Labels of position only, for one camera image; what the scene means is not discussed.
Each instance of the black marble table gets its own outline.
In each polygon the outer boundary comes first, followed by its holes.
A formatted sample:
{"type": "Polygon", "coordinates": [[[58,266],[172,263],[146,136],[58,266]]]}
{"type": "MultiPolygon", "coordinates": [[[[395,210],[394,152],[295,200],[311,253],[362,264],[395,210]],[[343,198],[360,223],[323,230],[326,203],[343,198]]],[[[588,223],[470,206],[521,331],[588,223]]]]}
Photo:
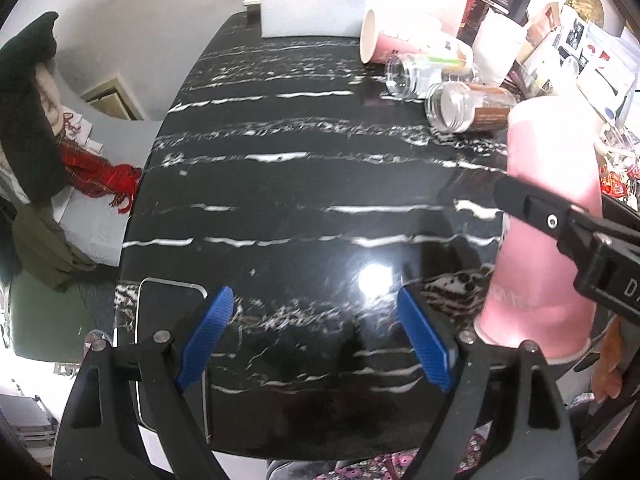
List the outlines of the black marble table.
{"type": "Polygon", "coordinates": [[[477,313],[506,146],[432,131],[382,74],[356,39],[263,40],[259,20],[236,14],[162,124],[124,243],[118,339],[132,338],[144,278],[233,288],[208,370],[212,449],[294,460],[410,449],[443,401],[394,293],[422,283],[459,326],[477,313]]]}

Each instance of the glass jar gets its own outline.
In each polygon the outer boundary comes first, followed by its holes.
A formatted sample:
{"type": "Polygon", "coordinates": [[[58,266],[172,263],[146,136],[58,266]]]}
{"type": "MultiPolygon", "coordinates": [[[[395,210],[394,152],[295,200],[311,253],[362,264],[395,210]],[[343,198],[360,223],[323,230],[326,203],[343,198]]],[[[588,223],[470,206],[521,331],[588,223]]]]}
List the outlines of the glass jar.
{"type": "Polygon", "coordinates": [[[457,134],[506,128],[515,105],[516,98],[504,88],[446,81],[430,88],[424,110],[433,128],[457,134]]]}
{"type": "Polygon", "coordinates": [[[445,62],[428,54],[393,54],[385,74],[388,92],[402,99],[424,99],[432,85],[443,81],[482,82],[473,63],[445,62]]]}

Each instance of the pink cup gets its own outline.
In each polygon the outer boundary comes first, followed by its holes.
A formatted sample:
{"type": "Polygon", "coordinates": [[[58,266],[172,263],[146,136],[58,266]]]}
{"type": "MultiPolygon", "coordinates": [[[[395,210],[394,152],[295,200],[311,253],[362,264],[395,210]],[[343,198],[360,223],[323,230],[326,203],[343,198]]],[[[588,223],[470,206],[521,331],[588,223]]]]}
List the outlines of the pink cup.
{"type": "Polygon", "coordinates": [[[441,27],[440,20],[425,12],[369,9],[360,33],[360,59],[363,63],[385,64],[392,54],[430,52],[473,61],[471,47],[441,32],[441,27]]]}
{"type": "MultiPolygon", "coordinates": [[[[602,216],[593,135],[571,100],[538,97],[509,116],[508,173],[602,216]]],[[[474,324],[487,343],[516,348],[531,339],[550,364],[590,346],[595,303],[573,287],[575,264],[556,241],[505,216],[504,238],[484,309],[474,324]]]]}

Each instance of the screw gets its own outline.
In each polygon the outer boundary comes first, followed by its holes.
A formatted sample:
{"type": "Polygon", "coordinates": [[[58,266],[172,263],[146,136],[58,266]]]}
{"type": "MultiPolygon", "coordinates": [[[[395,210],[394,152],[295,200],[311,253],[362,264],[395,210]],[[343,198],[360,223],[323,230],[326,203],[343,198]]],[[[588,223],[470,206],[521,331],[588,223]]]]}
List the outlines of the screw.
{"type": "Polygon", "coordinates": [[[107,342],[104,339],[96,339],[91,343],[91,350],[94,352],[102,352],[105,348],[107,348],[107,342]]]}
{"type": "Polygon", "coordinates": [[[611,238],[603,233],[596,233],[596,238],[600,240],[605,245],[611,245],[611,238]]]}
{"type": "Polygon", "coordinates": [[[535,341],[532,341],[531,339],[527,339],[525,341],[522,342],[522,347],[527,351],[527,352],[531,352],[533,354],[533,352],[537,352],[538,350],[540,350],[540,347],[538,346],[538,343],[536,343],[535,341]]]}
{"type": "Polygon", "coordinates": [[[478,336],[475,333],[471,332],[471,330],[463,330],[462,332],[460,332],[460,334],[458,334],[458,338],[464,344],[472,345],[476,342],[478,336]]]}
{"type": "Polygon", "coordinates": [[[558,227],[558,217],[556,215],[549,215],[546,217],[546,224],[549,226],[549,229],[555,229],[558,227]]]}
{"type": "Polygon", "coordinates": [[[154,334],[154,341],[158,344],[164,344],[171,339],[171,332],[168,330],[158,330],[154,334]]]}

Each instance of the plaid scarf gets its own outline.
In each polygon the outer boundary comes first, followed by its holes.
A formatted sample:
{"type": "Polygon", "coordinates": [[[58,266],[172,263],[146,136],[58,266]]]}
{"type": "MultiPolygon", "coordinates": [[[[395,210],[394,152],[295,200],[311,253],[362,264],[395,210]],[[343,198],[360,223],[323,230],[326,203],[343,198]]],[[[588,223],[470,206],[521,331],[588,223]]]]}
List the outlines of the plaid scarf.
{"type": "Polygon", "coordinates": [[[140,168],[129,164],[112,166],[106,158],[82,149],[63,134],[56,140],[69,183],[73,187],[92,198],[115,195],[111,206],[119,206],[127,198],[129,202],[118,212],[124,214],[130,211],[142,174],[140,168]]]}

